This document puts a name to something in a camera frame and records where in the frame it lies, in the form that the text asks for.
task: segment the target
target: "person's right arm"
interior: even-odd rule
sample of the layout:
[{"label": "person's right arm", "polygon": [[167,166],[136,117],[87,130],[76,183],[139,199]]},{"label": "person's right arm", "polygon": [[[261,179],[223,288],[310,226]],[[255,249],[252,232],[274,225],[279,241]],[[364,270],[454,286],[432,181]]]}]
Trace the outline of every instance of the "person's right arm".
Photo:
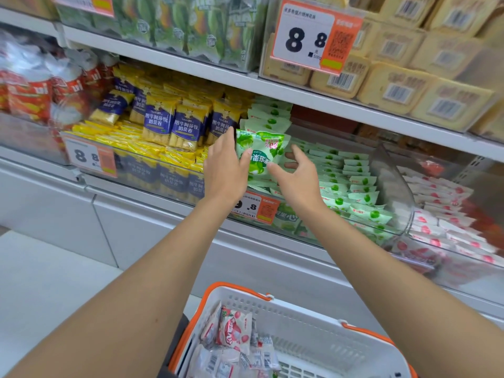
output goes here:
[{"label": "person's right arm", "polygon": [[269,163],[282,194],[421,377],[504,376],[504,332],[391,257],[327,208],[314,164],[292,146],[292,174]]}]

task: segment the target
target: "shopping basket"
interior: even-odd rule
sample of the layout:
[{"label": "shopping basket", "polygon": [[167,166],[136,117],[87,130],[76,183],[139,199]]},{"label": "shopping basket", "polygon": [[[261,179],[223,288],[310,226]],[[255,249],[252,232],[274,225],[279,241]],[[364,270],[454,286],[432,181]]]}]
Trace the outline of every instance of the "shopping basket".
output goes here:
[{"label": "shopping basket", "polygon": [[252,313],[260,333],[272,337],[280,378],[417,378],[388,338],[224,282],[206,290],[175,349],[168,369],[180,378],[185,378],[198,337],[219,301]]}]

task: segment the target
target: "orange basket handle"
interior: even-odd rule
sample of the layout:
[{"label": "orange basket handle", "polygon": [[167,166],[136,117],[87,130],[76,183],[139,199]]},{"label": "orange basket handle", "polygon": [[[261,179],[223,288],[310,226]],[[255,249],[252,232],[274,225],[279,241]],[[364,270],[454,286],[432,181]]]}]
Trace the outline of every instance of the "orange basket handle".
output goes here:
[{"label": "orange basket handle", "polygon": [[239,285],[234,285],[234,284],[227,283],[227,282],[216,282],[216,283],[213,283],[212,285],[210,285],[206,289],[205,294],[203,295],[203,298],[201,298],[201,302],[198,306],[198,310],[196,311],[196,313],[194,313],[194,316],[192,316],[192,319],[189,322],[189,325],[187,325],[187,328],[186,328],[186,330],[184,330],[182,337],[180,337],[179,344],[175,348],[175,351],[173,352],[173,356],[171,357],[170,362],[168,363],[168,370],[171,371],[173,374],[175,374],[175,368],[179,364],[180,358],[182,356],[182,352],[184,351],[186,344],[189,341],[189,338],[191,338],[192,331],[194,330],[196,323],[198,322],[198,320],[201,316],[201,313],[203,313],[203,308],[205,307],[205,305],[207,303],[207,300],[208,300],[208,297],[210,296],[210,293],[214,289],[219,288],[221,286],[225,286],[226,288],[239,290],[240,292],[249,293],[252,296],[260,298],[261,300],[271,301],[273,299],[273,297],[270,296],[269,294],[267,296],[265,296],[264,294],[254,292],[253,290],[251,290],[249,288],[239,286]]},{"label": "orange basket handle", "polygon": [[[363,334],[367,334],[368,336],[378,338],[379,340],[381,340],[383,342],[387,342],[387,343],[394,345],[394,346],[396,345],[390,338],[387,338],[385,336],[382,336],[381,334],[372,332],[371,330],[358,328],[356,326],[349,325],[346,322],[342,322],[341,324],[343,325],[343,327],[345,329],[353,330],[355,332],[359,332],[359,333],[363,333]],[[418,378],[418,374],[416,373],[415,369],[413,369],[413,367],[410,364],[408,364],[408,367],[410,369],[411,378]]]}]

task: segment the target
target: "orange and white price tag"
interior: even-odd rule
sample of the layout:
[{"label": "orange and white price tag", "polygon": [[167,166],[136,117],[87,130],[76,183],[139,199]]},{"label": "orange and white price tag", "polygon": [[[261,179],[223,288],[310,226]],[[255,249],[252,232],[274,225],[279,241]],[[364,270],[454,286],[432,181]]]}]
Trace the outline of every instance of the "orange and white price tag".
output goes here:
[{"label": "orange and white price tag", "polygon": [[271,57],[339,75],[362,17],[294,0],[283,0]]},{"label": "orange and white price tag", "polygon": [[114,17],[112,0],[54,0],[54,3]]},{"label": "orange and white price tag", "polygon": [[80,140],[69,135],[62,135],[70,162],[79,168],[96,171],[101,174],[117,177],[114,150],[85,139]]},{"label": "orange and white price tag", "polygon": [[261,223],[271,224],[279,206],[280,200],[247,191],[233,208],[233,212]]}]

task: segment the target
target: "white cabinet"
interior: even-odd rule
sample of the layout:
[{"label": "white cabinet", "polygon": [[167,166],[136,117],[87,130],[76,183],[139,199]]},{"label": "white cabinet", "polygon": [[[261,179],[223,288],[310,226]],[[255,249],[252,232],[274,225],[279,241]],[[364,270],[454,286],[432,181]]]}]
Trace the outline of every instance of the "white cabinet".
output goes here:
[{"label": "white cabinet", "polygon": [[[96,212],[121,269],[131,266],[182,220],[182,216],[162,209],[93,191],[98,194],[94,201]],[[244,231],[249,228],[236,222],[233,225],[242,226]],[[201,297],[216,281],[271,293],[384,334],[336,266],[225,229],[217,233],[191,293]]]},{"label": "white cabinet", "polygon": [[0,158],[0,225],[116,267],[84,187]]}]

